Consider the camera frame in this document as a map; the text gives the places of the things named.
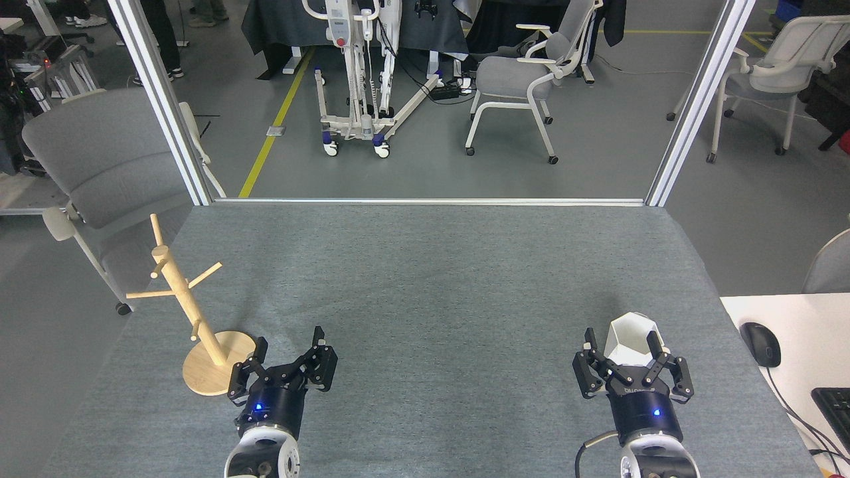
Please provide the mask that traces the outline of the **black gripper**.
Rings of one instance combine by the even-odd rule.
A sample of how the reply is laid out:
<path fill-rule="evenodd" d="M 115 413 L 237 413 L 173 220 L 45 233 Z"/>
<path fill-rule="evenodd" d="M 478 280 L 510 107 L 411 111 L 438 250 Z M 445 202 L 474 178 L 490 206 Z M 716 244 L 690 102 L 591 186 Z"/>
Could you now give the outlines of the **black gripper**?
<path fill-rule="evenodd" d="M 680 404 L 692 399 L 693 384 L 687 361 L 674 356 L 662 345 L 661 335 L 652 330 L 646 338 L 652 363 L 643 376 L 643 385 L 649 387 L 625 386 L 628 385 L 628 375 L 622 366 L 599 352 L 593 328 L 587 327 L 584 335 L 582 350 L 572 361 L 573 370 L 585 399 L 595 396 L 602 384 L 607 384 L 611 378 L 618 381 L 608 383 L 608 400 L 619 444 L 624 447 L 638 436 L 647 434 L 664 434 L 683 441 L 670 393 L 674 396 L 672 400 Z M 669 370 L 673 384 L 668 386 L 661 382 L 652 385 L 663 369 Z"/>
<path fill-rule="evenodd" d="M 259 337 L 255 344 L 256 348 L 250 356 L 232 366 L 227 392 L 228 399 L 235 406 L 246 404 L 234 421 L 238 436 L 243 436 L 247 430 L 257 426 L 276 426 L 299 439 L 307 388 L 316 388 L 321 392 L 330 390 L 338 361 L 336 351 L 325 341 L 322 327 L 316 325 L 311 348 L 284 366 L 286 386 L 283 386 L 264 381 L 268 377 L 263 367 L 268 342 L 264 337 Z M 256 373 L 260 379 L 248 390 L 247 381 L 252 373 Z M 247 394 L 247 400 L 239 402 Z"/>

